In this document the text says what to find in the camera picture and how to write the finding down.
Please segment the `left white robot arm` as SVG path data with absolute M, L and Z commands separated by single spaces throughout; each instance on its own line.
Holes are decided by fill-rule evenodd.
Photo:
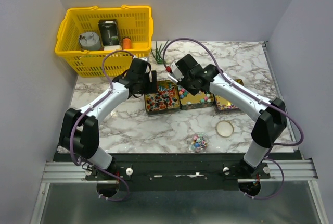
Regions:
M 97 173 L 105 180 L 115 175 L 112 156 L 99 146 L 99 125 L 120 104 L 131 96 L 157 91 L 156 71 L 146 58 L 133 58 L 128 70 L 111 79 L 109 87 L 96 99 L 65 112 L 59 145 L 97 166 Z

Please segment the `tin of rainbow lollipops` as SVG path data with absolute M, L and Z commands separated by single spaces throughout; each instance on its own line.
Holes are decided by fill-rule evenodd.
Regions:
M 225 98 L 222 98 L 215 94 L 213 96 L 214 96 L 214 110 L 217 115 L 230 113 L 232 111 L 240 111 L 240 109 L 237 106 L 235 106 Z

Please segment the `tin of star candies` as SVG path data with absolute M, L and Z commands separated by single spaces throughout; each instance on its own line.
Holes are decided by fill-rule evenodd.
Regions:
M 199 91 L 192 95 L 185 88 L 178 86 L 181 110 L 190 110 L 211 107 L 214 103 L 214 96 L 208 92 Z

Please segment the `clear glass jar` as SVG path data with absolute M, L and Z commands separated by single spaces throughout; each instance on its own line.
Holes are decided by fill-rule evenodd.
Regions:
M 205 152 L 209 146 L 209 137 L 204 133 L 195 133 L 191 139 L 190 149 L 196 153 Z

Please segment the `tin of dark lollipops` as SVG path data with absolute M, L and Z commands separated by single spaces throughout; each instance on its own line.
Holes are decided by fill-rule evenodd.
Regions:
M 147 115 L 170 114 L 181 109 L 177 86 L 171 81 L 158 81 L 157 93 L 144 96 Z

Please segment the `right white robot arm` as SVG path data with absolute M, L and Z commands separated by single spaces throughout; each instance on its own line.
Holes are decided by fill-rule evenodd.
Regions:
M 203 91 L 228 100 L 255 122 L 251 132 L 252 143 L 243 157 L 244 162 L 239 165 L 239 171 L 245 178 L 257 174 L 258 165 L 287 127 L 286 116 L 282 114 L 285 103 L 279 98 L 270 100 L 257 95 L 220 73 L 213 64 L 202 67 L 190 54 L 171 64 L 168 77 L 192 95 Z

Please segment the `round jar lid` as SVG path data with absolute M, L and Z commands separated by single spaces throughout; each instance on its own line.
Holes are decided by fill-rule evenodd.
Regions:
M 216 132 L 218 135 L 227 138 L 234 133 L 234 126 L 229 121 L 220 121 L 216 124 Z

